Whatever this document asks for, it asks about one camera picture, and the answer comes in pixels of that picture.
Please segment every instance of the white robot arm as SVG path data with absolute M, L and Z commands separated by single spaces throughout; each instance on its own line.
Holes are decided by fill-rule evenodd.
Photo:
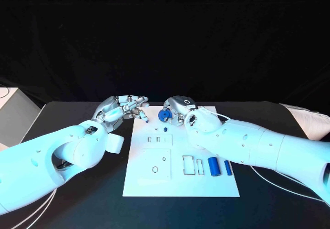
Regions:
M 197 108 L 184 96 L 167 99 L 159 114 L 161 121 L 184 125 L 194 147 L 231 162 L 286 174 L 330 204 L 330 143 L 279 134 L 243 121 L 221 123 L 217 114 Z
M 0 152 L 0 215 L 34 202 L 84 169 L 105 151 L 119 153 L 123 138 L 110 134 L 126 118 L 148 122 L 138 107 L 146 97 L 109 97 L 92 120 L 82 122 Z M 53 166 L 51 155 L 64 162 Z

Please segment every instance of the white paper sheet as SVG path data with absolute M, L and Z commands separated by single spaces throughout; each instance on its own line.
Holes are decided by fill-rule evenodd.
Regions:
M 148 123 L 133 120 L 122 196 L 239 197 L 234 176 L 226 175 L 223 159 L 217 157 L 221 174 L 211 177 L 207 158 L 214 155 L 191 147 L 184 126 L 158 120 L 161 108 L 141 108 L 149 117 Z M 181 156 L 192 156 L 194 175 L 182 173 Z M 201 159 L 204 175 L 197 174 L 197 159 Z

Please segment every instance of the black backdrop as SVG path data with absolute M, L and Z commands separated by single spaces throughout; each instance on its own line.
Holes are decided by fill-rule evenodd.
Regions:
M 0 8 L 0 83 L 38 106 L 179 94 L 330 113 L 325 4 L 63 2 Z

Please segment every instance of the robotic hand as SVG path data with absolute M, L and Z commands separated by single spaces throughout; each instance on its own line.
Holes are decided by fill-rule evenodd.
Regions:
M 279 134 L 227 117 L 221 122 L 216 115 L 197 108 L 191 98 L 174 96 L 158 118 L 174 126 L 184 124 L 194 147 L 231 162 L 289 175 L 330 204 L 330 143 Z
M 146 100 L 141 96 L 109 97 L 99 104 L 92 120 L 0 152 L 0 215 L 34 202 L 93 167 L 105 151 L 119 153 L 123 138 L 109 132 L 126 118 L 148 122 L 138 109 L 148 106 Z M 58 167 L 51 163 L 53 154 L 64 161 Z

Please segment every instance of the black table surface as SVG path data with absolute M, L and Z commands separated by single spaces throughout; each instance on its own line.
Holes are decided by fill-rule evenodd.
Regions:
M 24 141 L 89 120 L 97 104 L 50 102 L 40 112 Z M 289 111 L 279 104 L 207 102 L 198 105 L 211 105 L 230 118 L 305 138 Z M 280 190 L 262 180 L 249 166 L 234 163 L 231 168 L 239 198 L 122 197 L 132 123 L 132 120 L 125 120 L 112 132 L 125 138 L 119 154 L 105 153 L 97 165 L 58 187 L 33 229 L 330 228 L 330 208 L 322 202 Z M 316 197 L 309 189 L 273 171 L 263 168 L 256 170 L 275 184 Z M 0 228 L 14 226 L 37 209 L 45 197 L 47 195 L 21 209 L 1 215 Z

